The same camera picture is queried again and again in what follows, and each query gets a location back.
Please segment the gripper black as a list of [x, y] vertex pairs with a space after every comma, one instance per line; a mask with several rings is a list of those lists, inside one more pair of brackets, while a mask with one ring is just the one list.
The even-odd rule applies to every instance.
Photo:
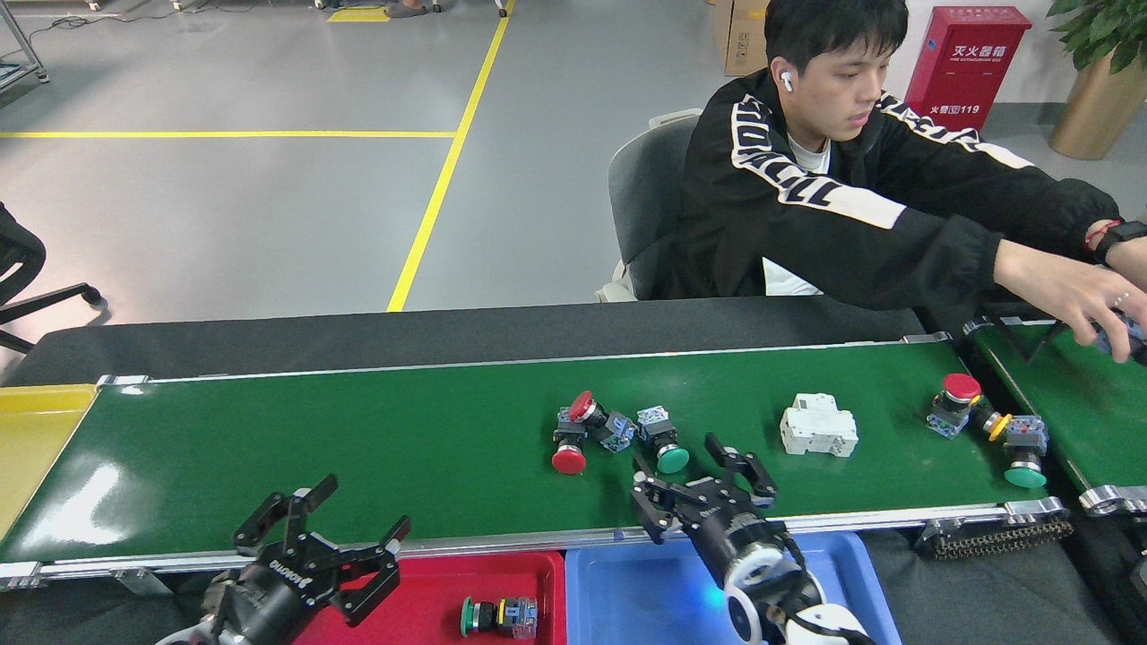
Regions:
[[[237, 554], [258, 558], [242, 569], [237, 582], [224, 586], [223, 600], [212, 611], [211, 636], [217, 644], [289, 644], [329, 600], [345, 624], [356, 628], [395, 592], [401, 580], [401, 541], [409, 535], [412, 519], [401, 515], [376, 546], [340, 551], [306, 530], [310, 514], [337, 487], [340, 479], [328, 474], [318, 485], [295, 494], [270, 494], [237, 527], [233, 534]], [[307, 568], [307, 561], [331, 555], [337, 574], [331, 566]]]
[[[757, 507], [772, 507], [777, 485], [756, 454], [721, 444], [707, 433], [704, 448], [721, 466], [721, 477], [701, 477], [680, 485], [656, 477], [643, 457], [634, 457], [631, 505], [656, 546], [679, 521], [712, 576], [767, 576], [783, 559], [783, 544]], [[734, 485], [741, 475], [750, 494]]]

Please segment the person's right hand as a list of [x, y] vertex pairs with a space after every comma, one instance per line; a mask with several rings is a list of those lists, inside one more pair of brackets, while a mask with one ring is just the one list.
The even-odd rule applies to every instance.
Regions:
[[1144, 322], [1144, 292], [1128, 277], [1111, 269], [1056, 257], [1046, 285], [1048, 301], [1041, 305], [1072, 331], [1078, 345], [1095, 345], [1103, 331], [1114, 362], [1131, 359], [1130, 333], [1118, 312]]

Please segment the person's left hand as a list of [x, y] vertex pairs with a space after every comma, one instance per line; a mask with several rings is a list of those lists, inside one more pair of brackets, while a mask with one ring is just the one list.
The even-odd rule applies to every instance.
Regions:
[[1107, 266], [1134, 285], [1140, 292], [1147, 289], [1147, 238], [1131, 238], [1111, 248], [1106, 254]]

